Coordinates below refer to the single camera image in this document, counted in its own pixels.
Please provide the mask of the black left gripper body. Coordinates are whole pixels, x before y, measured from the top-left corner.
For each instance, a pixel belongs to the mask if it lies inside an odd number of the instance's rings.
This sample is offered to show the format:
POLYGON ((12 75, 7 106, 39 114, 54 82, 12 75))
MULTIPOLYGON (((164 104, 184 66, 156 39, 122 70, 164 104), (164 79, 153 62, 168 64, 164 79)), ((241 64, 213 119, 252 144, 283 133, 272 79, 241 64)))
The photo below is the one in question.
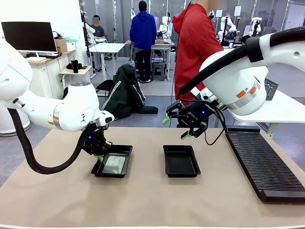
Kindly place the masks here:
POLYGON ((86 135, 82 149, 89 155, 102 156, 104 155, 103 147, 105 145, 104 131, 96 124, 86 127, 85 131, 89 131, 86 135))

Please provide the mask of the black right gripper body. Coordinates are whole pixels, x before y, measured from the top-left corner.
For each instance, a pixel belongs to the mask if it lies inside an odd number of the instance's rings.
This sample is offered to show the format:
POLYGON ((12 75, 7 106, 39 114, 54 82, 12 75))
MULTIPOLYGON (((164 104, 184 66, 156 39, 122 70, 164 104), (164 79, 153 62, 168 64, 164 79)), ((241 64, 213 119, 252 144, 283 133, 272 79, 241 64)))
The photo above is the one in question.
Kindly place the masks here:
POLYGON ((199 102, 184 105, 181 113, 183 116, 178 119, 178 128, 188 128, 191 124, 199 124, 201 122, 208 124, 209 117, 214 114, 208 106, 199 102))

